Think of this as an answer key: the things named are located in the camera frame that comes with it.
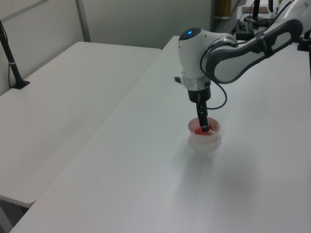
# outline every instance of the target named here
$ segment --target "bowl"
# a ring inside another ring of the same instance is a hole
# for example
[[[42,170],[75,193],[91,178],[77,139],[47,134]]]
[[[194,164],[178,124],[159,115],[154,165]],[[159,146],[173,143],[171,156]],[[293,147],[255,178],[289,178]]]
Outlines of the bowl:
[[[213,130],[209,130],[208,134],[200,134],[202,132],[199,118],[192,119],[188,124],[188,129],[190,132],[190,137],[197,143],[211,143],[215,141],[218,137],[219,130],[220,130],[220,124],[218,121],[216,121],[213,118],[208,117],[207,118],[208,125],[211,126]]]

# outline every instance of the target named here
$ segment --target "black clamp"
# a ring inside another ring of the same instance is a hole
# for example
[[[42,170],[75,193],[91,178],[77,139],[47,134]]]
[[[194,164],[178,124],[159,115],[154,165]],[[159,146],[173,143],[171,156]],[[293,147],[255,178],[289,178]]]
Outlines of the black clamp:
[[[266,39],[266,35],[264,33],[258,33],[257,35],[255,35],[255,38],[260,44],[265,57],[266,58],[271,57],[274,54],[274,52],[269,44],[269,41]]]

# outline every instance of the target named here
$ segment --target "white bowl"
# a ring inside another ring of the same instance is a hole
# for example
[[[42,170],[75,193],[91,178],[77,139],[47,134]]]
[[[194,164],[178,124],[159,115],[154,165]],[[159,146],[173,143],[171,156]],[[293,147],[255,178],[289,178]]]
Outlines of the white bowl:
[[[188,129],[190,131],[190,137],[195,142],[207,144],[207,143],[211,143],[211,142],[213,142],[213,141],[215,141],[217,139],[218,133],[219,133],[219,130],[220,130],[219,122],[216,121],[213,118],[210,118],[210,117],[207,118],[207,122],[208,122],[209,125],[211,124],[211,126],[212,126],[213,133],[214,133],[212,135],[200,135],[200,134],[195,134],[194,133],[195,129],[200,127],[199,118],[192,119],[189,122]]]

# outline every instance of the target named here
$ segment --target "black stand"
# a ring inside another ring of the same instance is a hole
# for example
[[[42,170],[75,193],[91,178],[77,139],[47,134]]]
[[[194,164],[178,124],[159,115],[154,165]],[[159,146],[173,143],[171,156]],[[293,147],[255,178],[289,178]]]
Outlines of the black stand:
[[[6,33],[5,33],[5,30],[4,30],[4,27],[1,23],[1,21],[0,21],[0,41],[1,41],[5,55],[9,61],[10,67],[12,69],[12,72],[13,72],[15,80],[16,80],[16,84],[13,85],[12,88],[22,89],[23,87],[27,86],[30,82],[24,81],[19,74],[17,65],[15,63],[13,54],[12,54],[11,49],[9,47],[8,39],[6,37]]]
[[[244,22],[252,22],[254,27],[256,28],[268,27],[269,26],[268,20],[266,20],[265,18],[258,17],[259,5],[260,5],[260,0],[255,0],[253,15],[245,17]]]

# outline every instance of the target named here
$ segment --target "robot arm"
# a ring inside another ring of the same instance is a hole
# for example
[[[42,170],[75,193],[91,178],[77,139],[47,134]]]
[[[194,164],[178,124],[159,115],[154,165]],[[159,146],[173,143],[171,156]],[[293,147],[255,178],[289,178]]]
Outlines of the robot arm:
[[[179,38],[179,59],[183,67],[182,81],[189,99],[197,104],[197,114],[203,131],[207,130],[207,105],[210,98],[210,80],[232,83],[250,67],[272,56],[311,29],[311,0],[283,0],[278,18],[256,38],[237,45],[230,34],[211,33],[194,28]],[[200,68],[205,66],[207,76]]]

